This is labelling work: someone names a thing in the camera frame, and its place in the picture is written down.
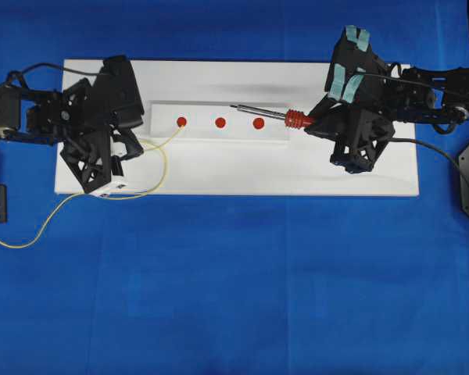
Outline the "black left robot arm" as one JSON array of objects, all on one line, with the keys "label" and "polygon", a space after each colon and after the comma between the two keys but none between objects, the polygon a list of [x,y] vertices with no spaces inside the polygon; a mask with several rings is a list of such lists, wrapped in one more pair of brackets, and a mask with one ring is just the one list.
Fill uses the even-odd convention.
[{"label": "black left robot arm", "polygon": [[13,70],[0,84],[0,140],[62,144],[60,155],[86,194],[122,176],[122,163],[143,154],[133,129],[142,125],[144,107],[125,56],[105,59],[97,73],[84,72],[61,92],[33,90],[25,74]]}]

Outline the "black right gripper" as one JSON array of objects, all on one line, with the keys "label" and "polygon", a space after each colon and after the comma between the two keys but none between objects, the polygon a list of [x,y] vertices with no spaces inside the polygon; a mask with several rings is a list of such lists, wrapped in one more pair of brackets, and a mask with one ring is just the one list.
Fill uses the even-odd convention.
[{"label": "black right gripper", "polygon": [[381,100],[392,76],[373,52],[370,33],[348,25],[335,44],[326,95],[308,114],[304,132],[334,143],[330,162],[347,173],[371,172],[395,133]]}]

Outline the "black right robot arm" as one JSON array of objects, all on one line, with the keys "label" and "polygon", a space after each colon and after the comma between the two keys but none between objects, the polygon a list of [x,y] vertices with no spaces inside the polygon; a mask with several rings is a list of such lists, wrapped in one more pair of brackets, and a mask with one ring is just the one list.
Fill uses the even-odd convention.
[{"label": "black right robot arm", "polygon": [[353,25],[335,45],[324,91],[308,113],[237,105],[241,112],[284,120],[287,127],[333,141],[331,163],[348,173],[370,172],[394,136],[394,122],[426,123],[450,134],[469,118],[469,68],[404,69],[373,52],[370,34]]}]

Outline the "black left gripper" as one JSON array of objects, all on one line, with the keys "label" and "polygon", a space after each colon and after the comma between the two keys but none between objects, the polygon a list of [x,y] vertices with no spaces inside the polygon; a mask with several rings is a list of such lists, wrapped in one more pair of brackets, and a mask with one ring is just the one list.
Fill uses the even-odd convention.
[{"label": "black left gripper", "polygon": [[63,91],[60,120],[64,124],[64,162],[88,195],[107,195],[122,188],[120,158],[112,155],[112,141],[125,156],[140,156],[143,147],[133,129],[143,124],[144,107],[131,61],[125,55],[104,59],[94,82],[84,78]]}]

